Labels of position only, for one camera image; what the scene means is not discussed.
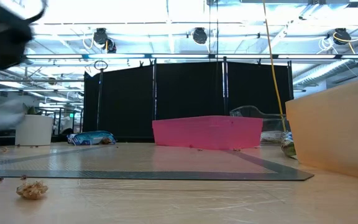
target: ceiling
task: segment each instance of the ceiling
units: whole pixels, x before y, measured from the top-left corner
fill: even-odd
[[[25,54],[100,54],[103,49],[91,45],[93,32],[106,28],[117,46],[117,54],[269,54],[264,8],[261,3],[221,0],[209,7],[205,0],[48,0],[41,20],[32,24],[34,40]],[[273,54],[349,54],[348,45],[321,46],[335,28],[346,28],[353,46],[358,46],[358,7],[349,1],[315,4],[319,1],[267,1],[267,19]],[[38,13],[40,0],[0,0],[0,5],[27,18]],[[192,39],[195,27],[205,28],[209,36],[205,45]],[[139,66],[139,59],[109,59],[108,70]],[[197,62],[198,59],[158,59],[158,63]],[[235,60],[256,63],[256,60]],[[94,60],[34,59],[8,71],[12,78],[46,79],[83,78],[84,71],[96,73]],[[293,63],[294,76],[330,61],[303,60]],[[354,71],[338,73],[346,78]],[[82,83],[58,83],[57,88],[83,88]],[[40,88],[50,88],[42,84]]]

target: floor mat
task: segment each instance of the floor mat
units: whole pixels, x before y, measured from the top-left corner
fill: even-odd
[[[306,180],[313,176],[291,167],[235,151],[175,147],[120,149],[96,146],[0,160],[0,177]]]

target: wooden floor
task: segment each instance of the wooden floor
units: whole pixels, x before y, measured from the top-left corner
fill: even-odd
[[[151,144],[118,146],[153,147]],[[2,149],[0,160],[76,148],[54,144],[21,147],[14,153]],[[22,181],[6,178],[0,182],[0,224],[358,224],[357,178],[298,165],[275,146],[242,152],[315,176],[304,182],[44,179],[49,191],[38,201],[19,198],[15,191]]]

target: black partition panel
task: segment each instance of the black partition panel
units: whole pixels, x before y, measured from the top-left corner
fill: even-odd
[[[157,65],[157,119],[223,115],[222,63]]]
[[[100,130],[120,138],[152,138],[153,67],[103,75]]]
[[[280,114],[271,65],[227,63],[229,111],[240,106],[256,106],[267,114]],[[285,102],[291,100],[288,69],[275,66],[278,92],[285,113]]]
[[[84,74],[84,123],[83,131],[96,131],[98,120],[99,74]]]

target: pink plastic bin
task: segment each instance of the pink plastic bin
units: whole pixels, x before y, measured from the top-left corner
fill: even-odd
[[[202,116],[153,121],[155,143],[199,149],[230,150],[259,146],[260,118]]]

